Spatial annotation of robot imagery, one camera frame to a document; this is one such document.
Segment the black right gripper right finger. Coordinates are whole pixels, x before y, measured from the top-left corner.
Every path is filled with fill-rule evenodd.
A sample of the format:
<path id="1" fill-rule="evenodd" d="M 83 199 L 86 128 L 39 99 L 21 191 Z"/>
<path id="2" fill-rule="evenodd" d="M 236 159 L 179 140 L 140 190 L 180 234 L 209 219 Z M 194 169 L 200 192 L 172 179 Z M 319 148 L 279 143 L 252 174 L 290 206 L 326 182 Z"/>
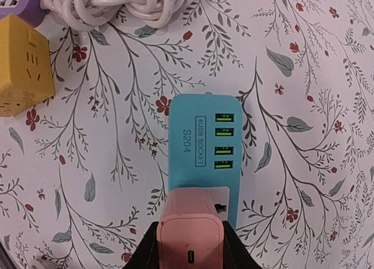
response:
<path id="1" fill-rule="evenodd" d="M 223 222 L 223 228 L 223 269 L 261 269 L 227 220 Z"/>

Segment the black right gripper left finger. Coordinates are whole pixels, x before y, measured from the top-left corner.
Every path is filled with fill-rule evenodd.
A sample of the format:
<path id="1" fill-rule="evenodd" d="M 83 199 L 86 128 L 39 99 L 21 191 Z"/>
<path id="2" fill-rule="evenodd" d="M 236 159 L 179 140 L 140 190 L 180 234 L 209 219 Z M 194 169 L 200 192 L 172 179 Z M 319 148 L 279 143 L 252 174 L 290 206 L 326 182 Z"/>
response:
<path id="1" fill-rule="evenodd" d="M 141 242 L 137 246 L 136 251 L 132 254 L 130 260 L 123 269 L 159 269 L 159 255 L 157 242 L 157 226 L 158 222 L 153 222 Z"/>

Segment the pink charger plug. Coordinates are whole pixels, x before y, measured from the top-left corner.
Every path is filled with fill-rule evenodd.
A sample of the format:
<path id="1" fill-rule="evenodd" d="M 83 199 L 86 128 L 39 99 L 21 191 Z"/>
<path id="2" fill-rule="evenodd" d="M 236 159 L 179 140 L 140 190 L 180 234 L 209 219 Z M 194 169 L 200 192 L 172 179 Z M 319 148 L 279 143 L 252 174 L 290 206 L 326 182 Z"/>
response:
<path id="1" fill-rule="evenodd" d="M 160 268 L 223 268 L 224 227 L 207 188 L 169 192 L 157 243 Z"/>

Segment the yellow cube socket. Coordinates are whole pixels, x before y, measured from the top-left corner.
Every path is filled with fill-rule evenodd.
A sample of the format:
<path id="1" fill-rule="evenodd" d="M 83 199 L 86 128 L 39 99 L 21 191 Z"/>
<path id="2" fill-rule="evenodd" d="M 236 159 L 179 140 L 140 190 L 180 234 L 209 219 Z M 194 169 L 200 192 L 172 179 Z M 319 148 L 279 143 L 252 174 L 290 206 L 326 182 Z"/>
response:
<path id="1" fill-rule="evenodd" d="M 55 96 L 49 40 L 16 15 L 1 19 L 1 116 Z"/>

